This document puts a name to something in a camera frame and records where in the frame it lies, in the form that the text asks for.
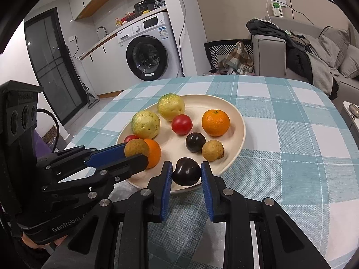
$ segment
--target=washing machine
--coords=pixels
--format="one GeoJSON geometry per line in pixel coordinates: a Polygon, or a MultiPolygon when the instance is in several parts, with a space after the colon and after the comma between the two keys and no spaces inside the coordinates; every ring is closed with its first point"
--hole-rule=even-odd
{"type": "Polygon", "coordinates": [[[117,33],[121,89],[144,81],[183,77],[167,12],[136,22],[117,33]]]}

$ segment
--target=gray blanket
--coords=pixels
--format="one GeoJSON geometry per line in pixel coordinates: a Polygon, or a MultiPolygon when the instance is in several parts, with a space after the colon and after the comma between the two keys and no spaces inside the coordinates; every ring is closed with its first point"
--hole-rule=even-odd
{"type": "Polygon", "coordinates": [[[307,34],[305,37],[310,41],[309,47],[313,52],[306,52],[312,64],[313,85],[329,96],[333,88],[333,76],[340,74],[334,68],[340,49],[328,37],[314,38],[307,34]]]}

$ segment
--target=blue and white tablecloth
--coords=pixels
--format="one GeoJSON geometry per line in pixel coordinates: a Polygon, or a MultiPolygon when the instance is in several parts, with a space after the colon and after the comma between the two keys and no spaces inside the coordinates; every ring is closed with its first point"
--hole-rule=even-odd
{"type": "MultiPolygon", "coordinates": [[[[247,198],[274,198],[332,268],[345,266],[359,241],[359,152],[328,97],[307,83],[231,75],[144,82],[110,102],[69,147],[116,144],[132,116],[167,93],[209,94],[235,105],[247,136],[222,175],[227,186],[247,198]]],[[[122,182],[111,199],[134,191],[122,182]]],[[[208,220],[202,189],[172,195],[167,221],[149,224],[150,267],[222,268],[224,232],[225,224],[208,220]]]]}

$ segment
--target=side table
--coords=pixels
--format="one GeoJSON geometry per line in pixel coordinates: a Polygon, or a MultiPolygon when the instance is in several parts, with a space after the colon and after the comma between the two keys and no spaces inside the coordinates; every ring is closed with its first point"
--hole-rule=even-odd
{"type": "Polygon", "coordinates": [[[343,109],[341,111],[341,115],[348,126],[351,134],[353,135],[353,138],[355,140],[355,143],[359,147],[359,118],[352,118],[352,114],[349,111],[349,105],[351,103],[344,101],[343,102],[343,109]]]}

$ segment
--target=blue gripper pad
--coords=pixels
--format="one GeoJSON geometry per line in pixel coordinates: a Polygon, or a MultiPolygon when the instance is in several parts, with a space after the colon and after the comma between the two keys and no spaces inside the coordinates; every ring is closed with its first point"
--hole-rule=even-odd
{"type": "Polygon", "coordinates": [[[161,214],[160,214],[161,221],[166,220],[166,216],[168,212],[169,196],[171,193],[171,185],[172,185],[172,172],[173,172],[172,163],[169,163],[167,174],[166,174],[166,180],[163,185],[162,197],[161,197],[161,214]]]}
{"type": "Polygon", "coordinates": [[[210,170],[210,168],[209,168],[209,171],[207,171],[208,167],[209,167],[208,162],[203,162],[201,164],[201,171],[202,171],[201,181],[202,181],[204,200],[205,200],[206,208],[207,208],[207,214],[208,214],[211,222],[213,222],[213,220],[214,220],[213,198],[212,198],[211,187],[210,187],[208,174],[207,174],[208,172],[210,172],[212,175],[212,171],[210,170]]]}
{"type": "Polygon", "coordinates": [[[125,158],[125,143],[114,145],[112,147],[97,151],[90,156],[86,162],[88,167],[100,168],[109,163],[125,158]]]}

